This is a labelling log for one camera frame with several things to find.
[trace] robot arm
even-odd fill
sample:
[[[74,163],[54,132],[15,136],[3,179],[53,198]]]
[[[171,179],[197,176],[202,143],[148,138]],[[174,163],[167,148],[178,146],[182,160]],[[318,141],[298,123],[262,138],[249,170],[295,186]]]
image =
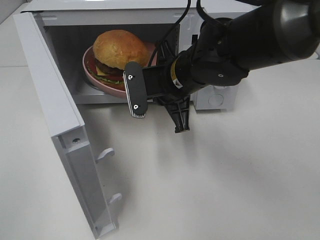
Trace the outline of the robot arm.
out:
[[[320,0],[240,0],[261,7],[235,19],[203,18],[198,40],[173,56],[162,46],[163,64],[130,62],[124,82],[131,115],[144,117],[148,99],[167,109],[175,132],[189,130],[190,94],[208,85],[234,86],[249,71],[310,57],[320,42]]]

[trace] hamburger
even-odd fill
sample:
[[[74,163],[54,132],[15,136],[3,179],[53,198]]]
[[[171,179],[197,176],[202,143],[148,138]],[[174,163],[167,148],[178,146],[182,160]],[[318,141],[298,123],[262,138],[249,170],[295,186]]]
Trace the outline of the hamburger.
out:
[[[93,44],[93,53],[95,78],[111,88],[123,91],[126,64],[133,61],[144,67],[150,57],[145,44],[126,30],[111,30],[99,35]]]

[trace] pink plate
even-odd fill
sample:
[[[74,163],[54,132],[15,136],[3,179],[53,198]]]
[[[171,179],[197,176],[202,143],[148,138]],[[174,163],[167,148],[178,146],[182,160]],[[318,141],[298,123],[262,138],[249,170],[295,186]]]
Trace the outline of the pink plate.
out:
[[[150,56],[152,54],[152,52],[155,49],[155,45],[153,43],[149,43],[149,42],[145,42],[144,43],[145,46],[148,48],[149,52],[150,52]],[[89,79],[89,81],[96,86],[98,89],[100,89],[101,91],[103,91],[106,94],[110,94],[112,96],[118,97],[118,98],[123,98],[125,99],[126,96],[126,91],[125,90],[119,90],[119,89],[115,89],[113,87],[104,85],[102,82],[100,82],[99,80],[97,80],[93,75],[91,75],[87,69],[87,66],[92,66],[95,65],[95,55],[94,55],[94,51],[93,51],[93,46],[89,47],[83,57],[82,57],[82,66],[85,72],[85,75],[87,76],[87,78]],[[153,61],[152,61],[152,65],[156,65],[157,62],[157,55],[155,55]]]

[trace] white microwave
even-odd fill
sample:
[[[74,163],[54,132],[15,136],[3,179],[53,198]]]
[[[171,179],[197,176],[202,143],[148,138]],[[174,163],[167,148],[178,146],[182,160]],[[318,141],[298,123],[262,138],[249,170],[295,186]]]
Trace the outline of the white microwave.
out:
[[[192,2],[187,16],[168,37],[176,53],[189,48],[202,19]],[[96,37],[108,30],[128,30],[146,42],[156,42],[182,15],[186,0],[33,0],[14,21],[48,125],[49,133],[97,239],[116,228],[112,203],[97,174],[99,161],[112,148],[94,156],[79,104],[125,103],[92,87],[82,68],[82,56]],[[233,0],[203,0],[214,18],[235,18],[253,9]],[[237,86],[208,86],[191,96],[196,110],[232,108]]]

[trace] table surface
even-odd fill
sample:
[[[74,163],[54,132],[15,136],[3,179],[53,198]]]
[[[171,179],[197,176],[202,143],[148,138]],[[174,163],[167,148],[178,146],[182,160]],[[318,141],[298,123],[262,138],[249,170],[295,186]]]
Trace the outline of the table surface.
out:
[[[91,240],[14,32],[22,61],[0,62],[0,239]],[[180,134],[155,104],[142,120],[79,105],[94,153],[116,152],[98,165],[103,190],[124,196],[102,239],[320,239],[319,76],[318,60],[252,71],[234,110],[191,108]]]

